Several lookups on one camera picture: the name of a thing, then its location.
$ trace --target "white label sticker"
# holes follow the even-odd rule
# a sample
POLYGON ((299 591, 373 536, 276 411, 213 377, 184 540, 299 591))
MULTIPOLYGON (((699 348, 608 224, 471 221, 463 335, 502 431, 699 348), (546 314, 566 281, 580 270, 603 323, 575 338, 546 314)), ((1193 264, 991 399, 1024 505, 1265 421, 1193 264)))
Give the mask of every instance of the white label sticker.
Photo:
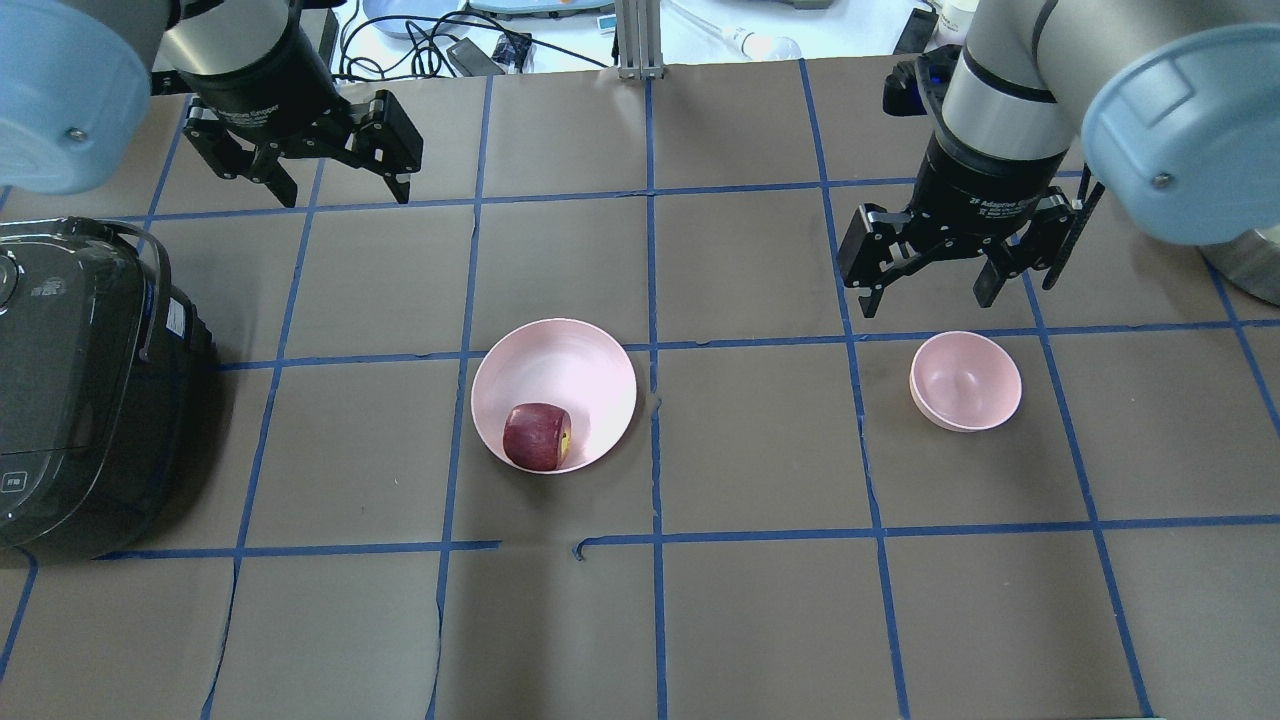
POLYGON ((187 310, 174 299, 169 299, 169 316, 164 322, 164 327, 169 328, 169 332, 178 337, 187 336, 187 310))

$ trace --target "light blue cap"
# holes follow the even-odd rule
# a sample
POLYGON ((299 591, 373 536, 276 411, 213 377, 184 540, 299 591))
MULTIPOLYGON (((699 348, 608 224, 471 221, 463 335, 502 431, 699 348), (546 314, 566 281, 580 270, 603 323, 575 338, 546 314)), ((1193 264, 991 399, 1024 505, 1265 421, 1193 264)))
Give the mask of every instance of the light blue cap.
POLYGON ((1132 63, 1098 91, 1080 140, 1155 237, 1210 245, 1280 223, 1280 24, 1198 32, 1132 63))
POLYGON ((0 3, 0 186, 82 192, 111 177, 147 111, 128 42, 51 0, 0 3))

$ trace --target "apple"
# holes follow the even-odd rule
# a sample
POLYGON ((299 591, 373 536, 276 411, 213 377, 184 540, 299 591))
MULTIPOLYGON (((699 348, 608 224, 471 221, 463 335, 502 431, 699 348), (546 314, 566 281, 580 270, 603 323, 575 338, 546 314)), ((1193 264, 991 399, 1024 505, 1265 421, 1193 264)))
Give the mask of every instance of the apple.
POLYGON ((549 402, 525 402, 511 409, 502 428, 502 450, 526 470, 554 470, 568 456, 568 411, 549 402))

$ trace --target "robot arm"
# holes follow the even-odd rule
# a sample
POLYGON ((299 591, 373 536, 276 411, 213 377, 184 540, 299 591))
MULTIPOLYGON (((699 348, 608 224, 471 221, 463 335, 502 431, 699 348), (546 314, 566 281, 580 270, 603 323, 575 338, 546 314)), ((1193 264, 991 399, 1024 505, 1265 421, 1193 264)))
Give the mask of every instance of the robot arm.
POLYGON ((1047 290, 1101 197, 1091 174, 1170 242, 1275 224, 1276 78, 1270 0, 987 0, 963 49, 886 79, 886 111, 928 111, 934 133, 908 208, 855 213, 845 284, 868 318, 888 283, 934 260, 986 256, 974 284, 984 307, 1027 269, 1048 270, 1047 290), (1073 204, 1050 183, 1075 135, 1088 168, 1073 204))
POLYGON ((297 184, 279 160, 333 158, 407 202, 422 137, 389 91, 361 105, 338 95, 298 26, 302 5, 8 0, 0 184, 70 193, 110 177, 146 114, 159 50, 197 94, 182 129, 218 176, 248 177, 293 206, 297 184))

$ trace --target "large pink bowl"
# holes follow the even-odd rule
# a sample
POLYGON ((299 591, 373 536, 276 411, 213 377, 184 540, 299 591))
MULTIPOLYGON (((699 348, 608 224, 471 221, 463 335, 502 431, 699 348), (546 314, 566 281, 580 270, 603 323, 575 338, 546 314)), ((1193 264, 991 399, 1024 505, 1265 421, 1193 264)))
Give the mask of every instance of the large pink bowl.
POLYGON ((936 425, 988 430, 1018 410, 1023 378, 1005 348, 980 334, 940 333, 911 360, 911 400, 936 425))
POLYGON ((518 465, 502 450, 502 430, 511 409, 522 402, 558 405, 573 424, 564 464, 536 473, 577 470, 608 452, 631 423, 635 369, 618 341, 590 323, 567 318, 529 323, 493 346, 471 386, 471 418, 480 439, 512 468, 518 465))

